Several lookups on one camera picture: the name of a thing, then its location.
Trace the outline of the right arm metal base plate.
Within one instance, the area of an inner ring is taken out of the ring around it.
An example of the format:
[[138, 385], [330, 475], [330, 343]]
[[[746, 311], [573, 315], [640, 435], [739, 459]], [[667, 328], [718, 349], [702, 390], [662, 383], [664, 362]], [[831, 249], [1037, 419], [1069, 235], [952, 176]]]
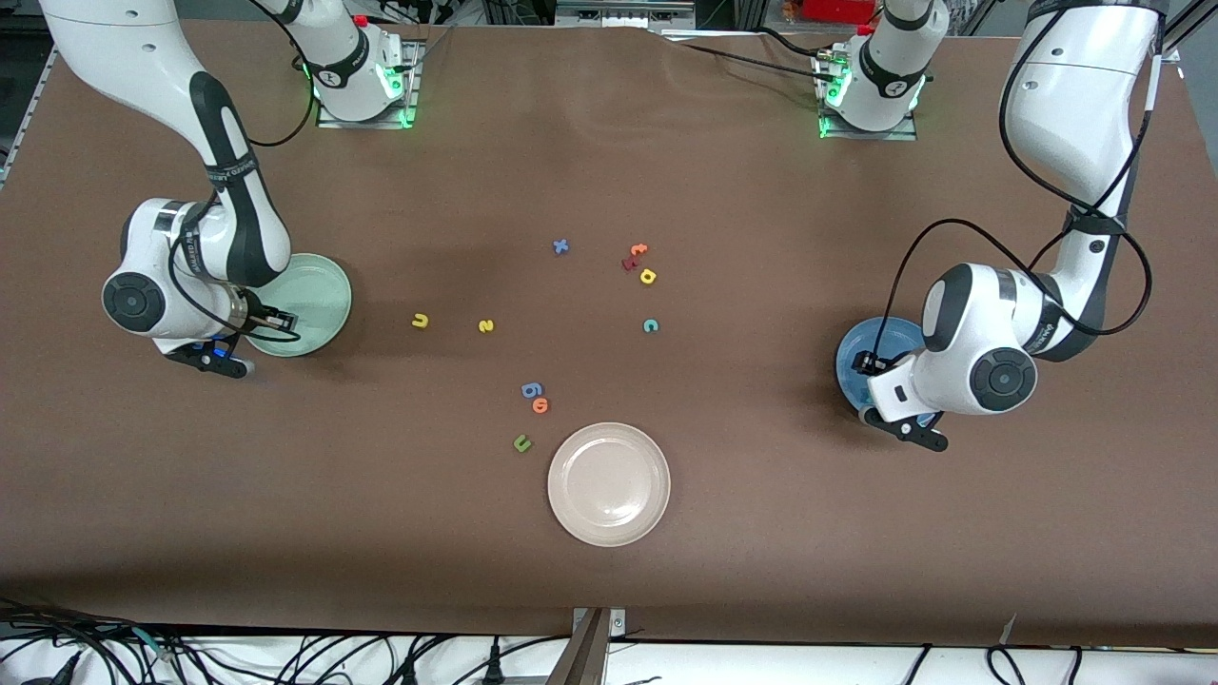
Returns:
[[385, 34], [368, 65], [340, 91], [340, 113], [365, 113], [365, 118], [343, 119], [330, 107], [333, 99], [314, 88], [319, 101], [317, 126], [322, 128], [408, 130], [417, 118], [421, 96], [421, 59], [426, 43]]

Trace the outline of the blue plate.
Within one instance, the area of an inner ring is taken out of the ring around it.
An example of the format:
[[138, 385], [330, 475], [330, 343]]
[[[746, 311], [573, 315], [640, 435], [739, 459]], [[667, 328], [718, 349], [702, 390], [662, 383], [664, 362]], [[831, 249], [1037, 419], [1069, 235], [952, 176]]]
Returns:
[[877, 352], [883, 360], [896, 360], [904, 353], [923, 346], [921, 325], [899, 317], [868, 318], [853, 325], [836, 349], [836, 382], [853, 410], [862, 410], [875, 403], [867, 386], [867, 378], [853, 371], [853, 362], [862, 351]]

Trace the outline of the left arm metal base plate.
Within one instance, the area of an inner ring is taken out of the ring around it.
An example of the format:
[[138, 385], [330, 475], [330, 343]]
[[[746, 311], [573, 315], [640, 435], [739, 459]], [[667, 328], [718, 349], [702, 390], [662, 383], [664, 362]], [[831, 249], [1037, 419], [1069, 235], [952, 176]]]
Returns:
[[879, 72], [879, 80], [875, 80], [859, 67], [856, 56], [847, 43], [838, 43], [810, 59], [818, 77], [818, 138], [914, 143], [914, 108], [926, 76], [894, 79]]

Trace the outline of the red box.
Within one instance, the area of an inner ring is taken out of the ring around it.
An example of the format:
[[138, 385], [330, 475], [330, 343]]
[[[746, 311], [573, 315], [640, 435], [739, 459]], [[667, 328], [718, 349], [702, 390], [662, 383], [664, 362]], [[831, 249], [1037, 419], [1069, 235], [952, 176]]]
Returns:
[[827, 26], [867, 26], [879, 0], [800, 0], [800, 17]]

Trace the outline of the grey metal frame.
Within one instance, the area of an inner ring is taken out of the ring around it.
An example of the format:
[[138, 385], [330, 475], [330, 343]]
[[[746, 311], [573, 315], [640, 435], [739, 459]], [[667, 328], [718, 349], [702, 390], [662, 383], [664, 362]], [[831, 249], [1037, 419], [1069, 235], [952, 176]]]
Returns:
[[490, 26], [748, 30], [778, 0], [474, 0]]

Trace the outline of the beige plate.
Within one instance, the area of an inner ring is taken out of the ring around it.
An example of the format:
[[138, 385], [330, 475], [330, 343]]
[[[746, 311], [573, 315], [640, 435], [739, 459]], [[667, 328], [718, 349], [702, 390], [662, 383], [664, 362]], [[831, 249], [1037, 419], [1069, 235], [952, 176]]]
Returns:
[[647, 538], [666, 513], [671, 472], [657, 440], [627, 423], [590, 424], [554, 451], [544, 491], [571, 538], [618, 548]]

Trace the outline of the aluminium frame profile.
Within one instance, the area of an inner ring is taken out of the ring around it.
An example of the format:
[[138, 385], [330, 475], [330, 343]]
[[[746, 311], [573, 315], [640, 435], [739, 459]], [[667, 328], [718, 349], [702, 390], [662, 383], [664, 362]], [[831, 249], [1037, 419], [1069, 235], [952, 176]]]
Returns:
[[1173, 6], [1177, 2], [1181, 6], [1170, 10], [1157, 45], [1162, 65], [1178, 65], [1180, 45], [1218, 17], [1218, 0], [1170, 0]]

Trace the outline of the brown table cover sheet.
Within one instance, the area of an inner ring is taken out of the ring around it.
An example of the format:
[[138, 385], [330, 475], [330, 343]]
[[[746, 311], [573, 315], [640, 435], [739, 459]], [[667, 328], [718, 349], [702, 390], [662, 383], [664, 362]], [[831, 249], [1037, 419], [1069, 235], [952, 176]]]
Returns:
[[[795, 76], [647, 30], [458, 28], [414, 128], [258, 152], [354, 303], [311, 356], [244, 342], [242, 382], [105, 316], [125, 217], [209, 186], [55, 65], [0, 190], [0, 595], [259, 628], [555, 635], [619, 606], [643, 637], [993, 644], [1018, 613], [1027, 644], [1218, 644], [1218, 182], [1175, 67], [1132, 197], [1136, 325], [1040, 363], [1009, 414], [944, 418], [942, 453], [840, 396], [836, 347], [923, 225], [1023, 258], [1060, 229], [999, 140], [1016, 48], [945, 41], [917, 139], [857, 143], [818, 139]], [[544, 491], [605, 421], [674, 481], [618, 548]]]

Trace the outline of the grey metal bracket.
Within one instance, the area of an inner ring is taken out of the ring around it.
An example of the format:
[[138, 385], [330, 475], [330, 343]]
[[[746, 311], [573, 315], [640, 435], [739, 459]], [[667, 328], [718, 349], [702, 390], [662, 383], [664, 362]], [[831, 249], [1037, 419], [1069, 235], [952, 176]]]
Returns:
[[572, 635], [544, 685], [603, 685], [611, 637], [625, 636], [625, 608], [574, 609]]

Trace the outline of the pale green plate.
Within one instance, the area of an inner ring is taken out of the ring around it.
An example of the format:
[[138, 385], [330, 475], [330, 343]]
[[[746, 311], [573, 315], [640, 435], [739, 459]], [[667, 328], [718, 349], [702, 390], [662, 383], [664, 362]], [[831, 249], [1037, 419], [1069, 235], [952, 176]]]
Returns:
[[275, 357], [313, 353], [339, 335], [351, 312], [352, 286], [339, 262], [315, 254], [295, 254], [274, 282], [252, 294], [266, 307], [296, 317], [291, 333], [258, 329], [252, 345]]

